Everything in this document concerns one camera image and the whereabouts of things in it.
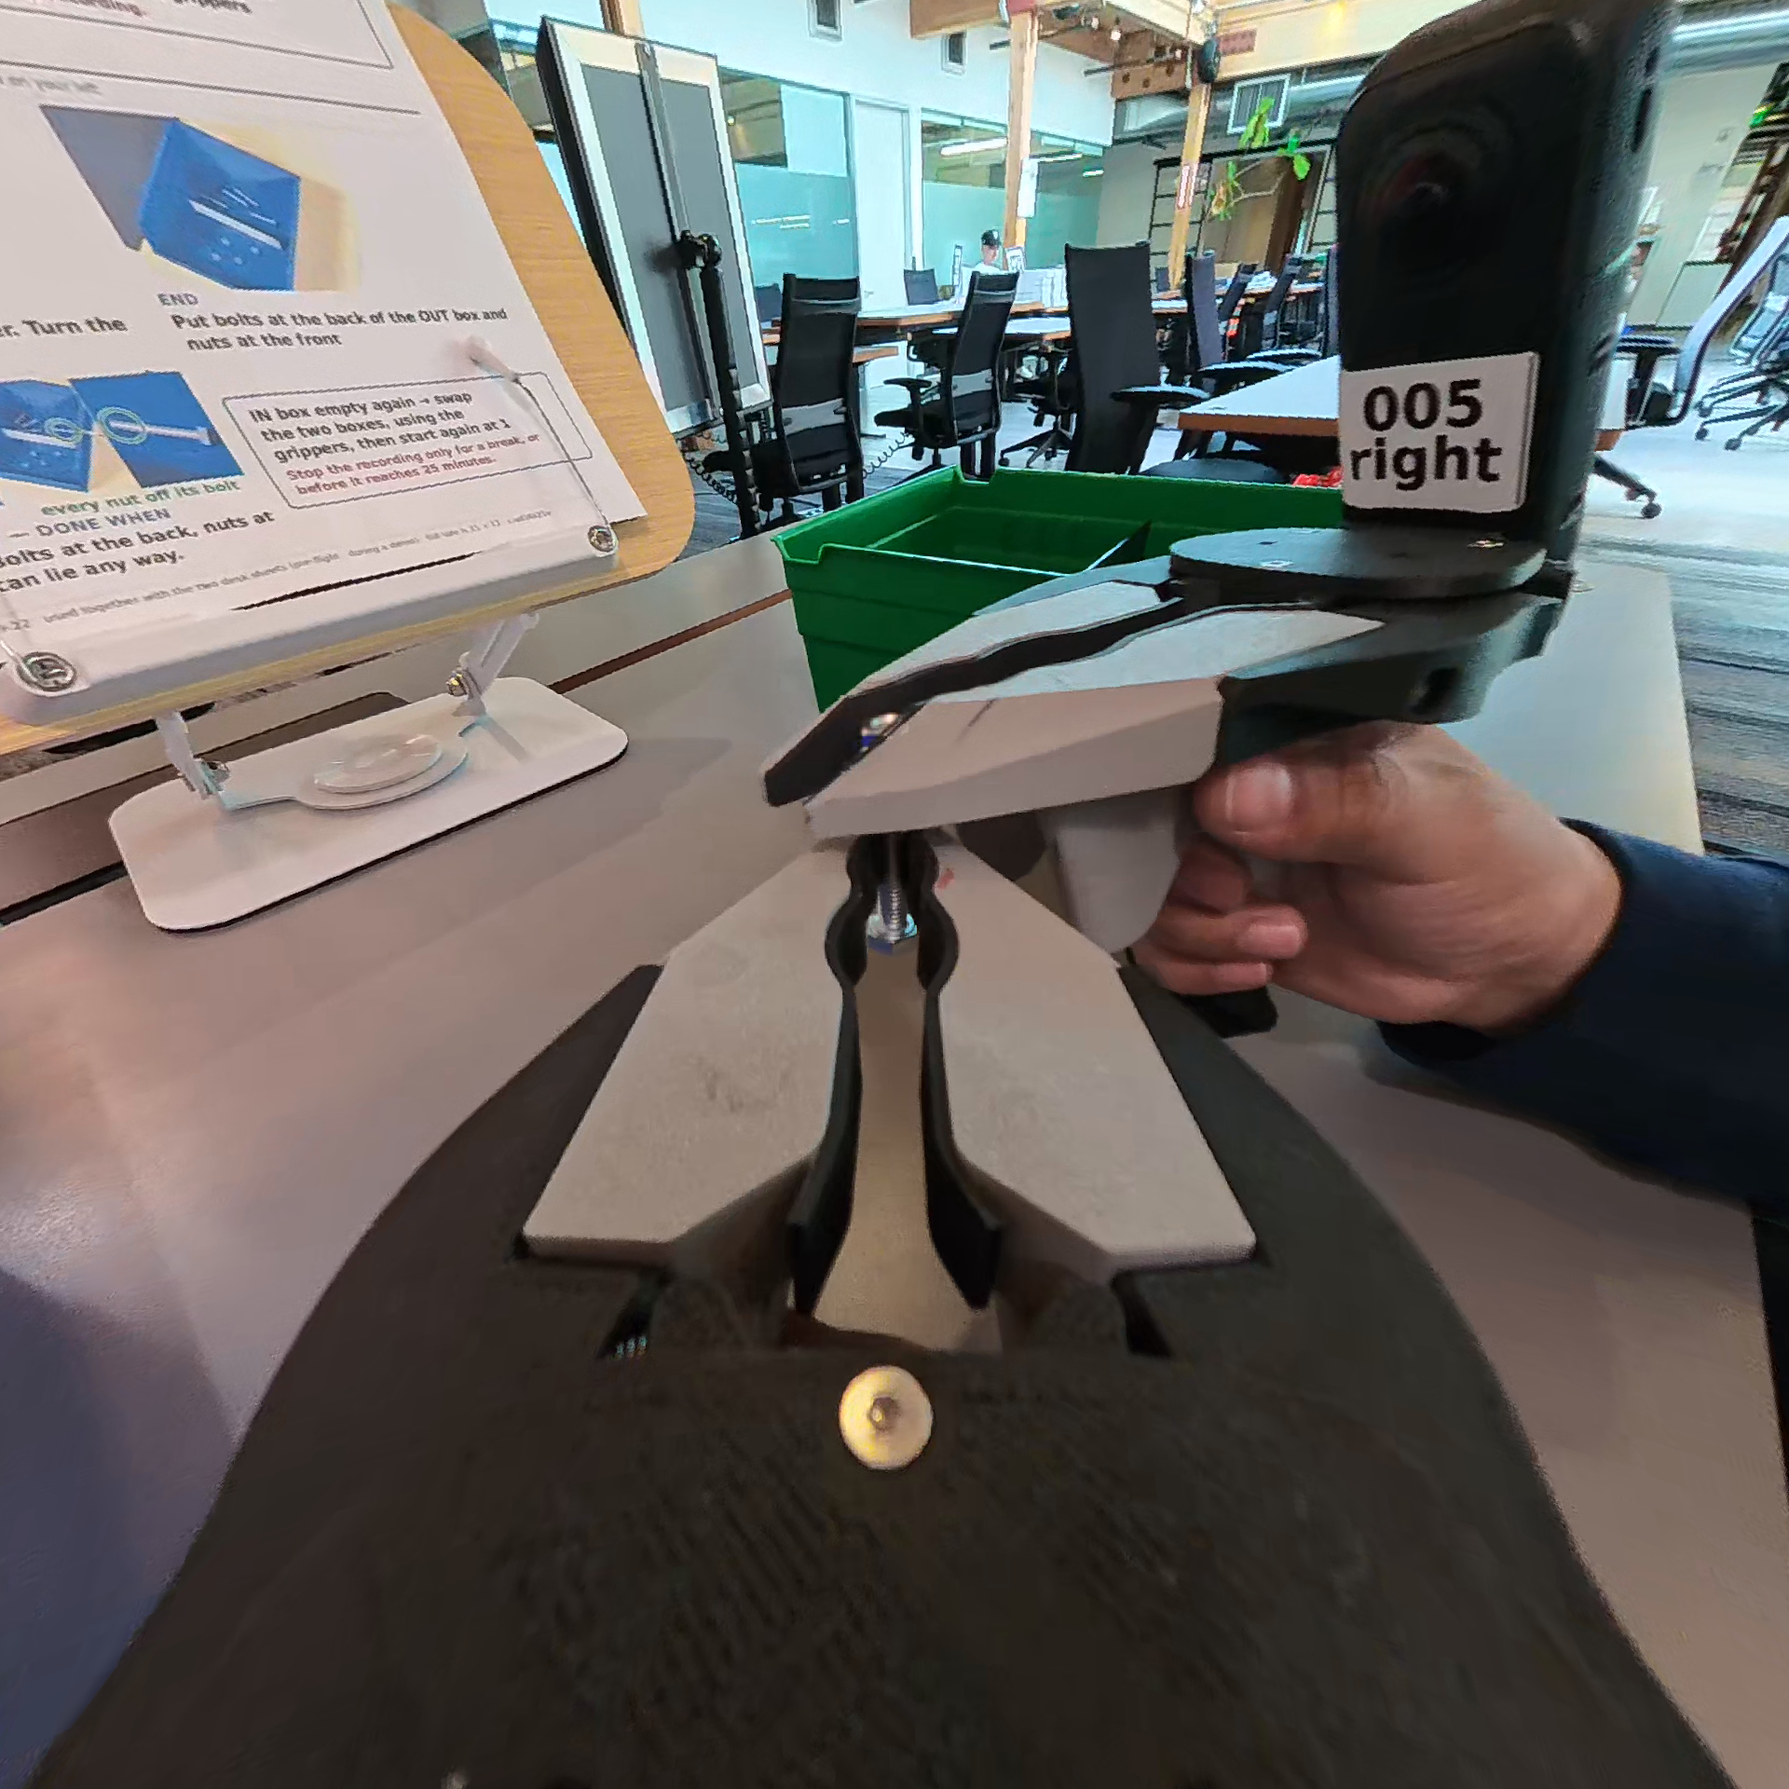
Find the wooden board document stand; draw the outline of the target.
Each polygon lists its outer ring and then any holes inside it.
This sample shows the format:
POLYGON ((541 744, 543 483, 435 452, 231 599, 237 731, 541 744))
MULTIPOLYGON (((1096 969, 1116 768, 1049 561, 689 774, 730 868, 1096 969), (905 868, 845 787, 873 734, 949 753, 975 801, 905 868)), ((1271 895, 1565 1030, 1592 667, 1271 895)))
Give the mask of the wooden board document stand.
POLYGON ((109 836, 145 920, 219 928, 614 764, 627 736, 547 685, 505 676, 560 603, 663 569, 689 502, 659 405, 590 253, 502 88, 397 7, 525 299, 645 518, 355 576, 224 616, 49 651, 2 651, 2 720, 39 734, 154 722, 172 780, 109 836), (299 716, 390 692, 397 710, 295 736, 299 716))

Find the black tripod stand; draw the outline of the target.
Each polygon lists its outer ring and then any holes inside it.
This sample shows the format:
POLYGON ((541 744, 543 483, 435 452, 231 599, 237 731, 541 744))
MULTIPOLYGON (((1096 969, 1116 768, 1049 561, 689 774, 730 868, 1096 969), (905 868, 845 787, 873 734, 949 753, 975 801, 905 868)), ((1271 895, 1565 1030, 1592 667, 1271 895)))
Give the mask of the black tripod stand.
POLYGON ((703 331, 705 331, 705 366, 717 408, 717 425, 725 449, 717 452, 720 471, 728 474, 730 502, 739 518, 739 539, 747 543, 767 529, 767 492, 762 492, 762 416, 746 408, 746 388, 734 353, 725 303, 725 253, 713 234, 681 228, 676 238, 676 255, 681 270, 701 285, 703 331))

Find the silver metal bolt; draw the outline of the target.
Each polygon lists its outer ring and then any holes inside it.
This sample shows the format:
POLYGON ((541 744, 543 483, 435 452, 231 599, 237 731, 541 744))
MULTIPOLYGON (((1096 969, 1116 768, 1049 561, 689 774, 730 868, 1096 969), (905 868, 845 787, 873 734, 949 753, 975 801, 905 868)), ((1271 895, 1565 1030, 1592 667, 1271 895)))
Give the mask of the silver metal bolt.
MULTIPOLYGON (((904 722, 905 722, 905 716, 901 710, 871 716, 858 734, 861 754, 876 753, 904 722)), ((898 904, 898 907, 905 907, 905 912, 910 912, 905 885, 901 883, 901 843, 898 843, 898 836, 882 836, 879 850, 882 850, 882 879, 879 879, 879 891, 876 891, 876 907, 898 904)))

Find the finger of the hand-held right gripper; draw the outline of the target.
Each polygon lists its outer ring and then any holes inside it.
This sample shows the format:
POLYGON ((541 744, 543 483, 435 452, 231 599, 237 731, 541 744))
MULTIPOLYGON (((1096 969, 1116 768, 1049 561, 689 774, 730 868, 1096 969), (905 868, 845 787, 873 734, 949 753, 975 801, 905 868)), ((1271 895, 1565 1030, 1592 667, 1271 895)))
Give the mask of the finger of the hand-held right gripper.
POLYGON ((1221 683, 1374 632, 1330 611, 1214 611, 937 698, 810 797, 810 835, 849 840, 1192 781, 1217 750, 1221 683))
POLYGON ((828 707, 780 759, 762 768, 770 806, 813 801, 832 785, 868 753, 863 736, 882 741, 876 722, 891 716, 895 729, 924 704, 975 692, 1045 667, 1079 665, 1114 645, 1188 619, 1188 597, 1163 597, 1153 587, 1119 585, 1114 616, 1097 616, 1055 630, 1002 637, 989 645, 946 651, 910 669, 889 669, 879 683, 861 683, 828 707))

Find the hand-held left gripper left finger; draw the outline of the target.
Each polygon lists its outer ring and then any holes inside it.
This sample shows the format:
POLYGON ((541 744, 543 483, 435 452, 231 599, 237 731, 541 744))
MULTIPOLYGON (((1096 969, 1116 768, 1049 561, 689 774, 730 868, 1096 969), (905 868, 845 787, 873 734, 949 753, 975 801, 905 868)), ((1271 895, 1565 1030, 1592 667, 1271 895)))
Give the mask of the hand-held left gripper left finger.
POLYGON ((856 1205, 876 845, 818 845, 668 952, 523 1225, 531 1257, 792 1295, 856 1205))

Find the printed instruction sheet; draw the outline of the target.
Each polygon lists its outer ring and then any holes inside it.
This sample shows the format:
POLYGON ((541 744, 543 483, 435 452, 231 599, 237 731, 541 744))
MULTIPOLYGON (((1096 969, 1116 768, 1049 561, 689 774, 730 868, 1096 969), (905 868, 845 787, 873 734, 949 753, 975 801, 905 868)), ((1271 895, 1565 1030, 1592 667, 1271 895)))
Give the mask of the printed instruction sheet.
POLYGON ((383 4, 2 4, 2 651, 645 518, 383 4))

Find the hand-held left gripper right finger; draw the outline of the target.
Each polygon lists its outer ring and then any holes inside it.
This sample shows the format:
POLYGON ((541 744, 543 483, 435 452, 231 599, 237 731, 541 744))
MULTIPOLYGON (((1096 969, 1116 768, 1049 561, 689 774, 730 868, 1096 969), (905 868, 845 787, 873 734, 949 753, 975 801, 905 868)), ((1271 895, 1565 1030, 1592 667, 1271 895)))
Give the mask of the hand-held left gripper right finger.
POLYGON ((965 1303, 1246 1261, 1256 1232, 1119 965, 959 843, 901 845, 901 879, 928 1229, 965 1303))

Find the group of black office chairs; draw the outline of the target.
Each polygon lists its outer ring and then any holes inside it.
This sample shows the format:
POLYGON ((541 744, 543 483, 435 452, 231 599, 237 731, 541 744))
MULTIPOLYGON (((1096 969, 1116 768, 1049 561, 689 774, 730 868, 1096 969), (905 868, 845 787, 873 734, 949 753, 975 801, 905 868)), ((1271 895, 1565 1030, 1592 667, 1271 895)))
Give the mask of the group of black office chairs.
MULTIPOLYGON (((1072 471, 1142 471, 1155 413, 1198 403, 1196 391, 1143 382, 1160 373, 1143 261, 1143 247, 1069 253, 1072 471)), ((905 411, 889 421, 905 425, 916 454, 931 458, 928 471, 943 466, 940 452, 955 452, 961 474, 989 481, 1016 278, 975 278, 970 285, 937 378, 905 382, 905 411)), ((762 526, 767 502, 780 502, 784 526, 801 497, 818 497, 823 513, 863 498, 868 466, 856 411, 861 284, 784 278, 780 296, 770 437, 755 439, 746 421, 734 416, 728 452, 703 459, 703 477, 728 471, 746 535, 762 526)))

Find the wooden top office desk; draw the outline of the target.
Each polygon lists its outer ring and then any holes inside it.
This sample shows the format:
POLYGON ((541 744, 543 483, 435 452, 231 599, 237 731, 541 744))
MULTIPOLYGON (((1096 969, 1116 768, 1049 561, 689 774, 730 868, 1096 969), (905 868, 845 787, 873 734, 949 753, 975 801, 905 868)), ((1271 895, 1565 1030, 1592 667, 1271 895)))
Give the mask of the wooden top office desk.
POLYGON ((1298 362, 1259 384, 1230 391, 1179 411, 1187 437, 1293 437, 1337 439, 1337 355, 1298 362))

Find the person's right hand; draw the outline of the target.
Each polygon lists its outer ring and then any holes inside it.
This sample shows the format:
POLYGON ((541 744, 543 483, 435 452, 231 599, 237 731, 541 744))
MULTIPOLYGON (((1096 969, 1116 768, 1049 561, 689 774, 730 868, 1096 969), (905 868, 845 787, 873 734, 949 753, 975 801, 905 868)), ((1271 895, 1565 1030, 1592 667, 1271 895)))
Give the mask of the person's right hand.
POLYGON ((1436 729, 1347 729, 1212 771, 1192 814, 1132 948, 1177 996, 1284 986, 1499 1038, 1546 1016, 1620 915, 1610 854, 1436 729))

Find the white mesh office chair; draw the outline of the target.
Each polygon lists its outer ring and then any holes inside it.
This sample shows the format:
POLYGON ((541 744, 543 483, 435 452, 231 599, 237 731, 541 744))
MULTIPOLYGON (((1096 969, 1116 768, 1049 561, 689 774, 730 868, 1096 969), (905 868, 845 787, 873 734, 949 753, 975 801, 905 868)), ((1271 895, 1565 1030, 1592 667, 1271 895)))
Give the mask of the white mesh office chair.
POLYGON ((1686 331, 1625 325, 1612 376, 1616 439, 1692 425, 1726 454, 1785 437, 1785 220, 1686 331))

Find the green plastic bin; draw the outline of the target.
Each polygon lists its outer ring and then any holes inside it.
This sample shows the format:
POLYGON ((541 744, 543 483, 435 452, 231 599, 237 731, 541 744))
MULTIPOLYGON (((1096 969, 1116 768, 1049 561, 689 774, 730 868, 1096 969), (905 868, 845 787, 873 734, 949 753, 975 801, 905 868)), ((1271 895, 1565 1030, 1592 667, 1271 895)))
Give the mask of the green plastic bin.
POLYGON ((780 529, 818 710, 981 609, 1188 535, 1336 526, 1336 487, 997 468, 928 471, 780 529))

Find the green hanging plant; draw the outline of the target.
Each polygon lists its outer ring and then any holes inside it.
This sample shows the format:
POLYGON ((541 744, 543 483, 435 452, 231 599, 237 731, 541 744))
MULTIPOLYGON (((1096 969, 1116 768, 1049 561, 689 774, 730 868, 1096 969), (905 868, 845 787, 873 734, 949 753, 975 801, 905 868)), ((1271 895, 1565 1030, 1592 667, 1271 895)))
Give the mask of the green hanging plant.
POLYGON ((1310 158, 1303 149, 1298 135, 1291 132, 1278 144, 1274 141, 1274 102, 1259 98, 1244 123, 1239 157, 1226 158, 1224 165, 1214 165, 1212 200, 1206 210, 1208 220, 1230 220, 1234 213, 1234 208, 1244 198, 1251 198, 1251 192, 1244 190, 1244 158, 1246 157, 1281 158, 1291 167, 1291 177, 1297 187, 1307 182, 1310 158))

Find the grey panel on stand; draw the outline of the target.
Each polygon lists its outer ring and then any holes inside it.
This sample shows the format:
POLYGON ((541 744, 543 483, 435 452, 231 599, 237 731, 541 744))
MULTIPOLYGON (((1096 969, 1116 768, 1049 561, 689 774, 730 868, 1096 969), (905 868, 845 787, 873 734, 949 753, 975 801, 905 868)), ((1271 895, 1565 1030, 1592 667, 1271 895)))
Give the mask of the grey panel on stand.
POLYGON ((695 268, 677 238, 720 251, 717 281, 742 413, 770 405, 752 261, 713 56, 543 19, 534 73, 594 265, 671 437, 725 421, 695 268))

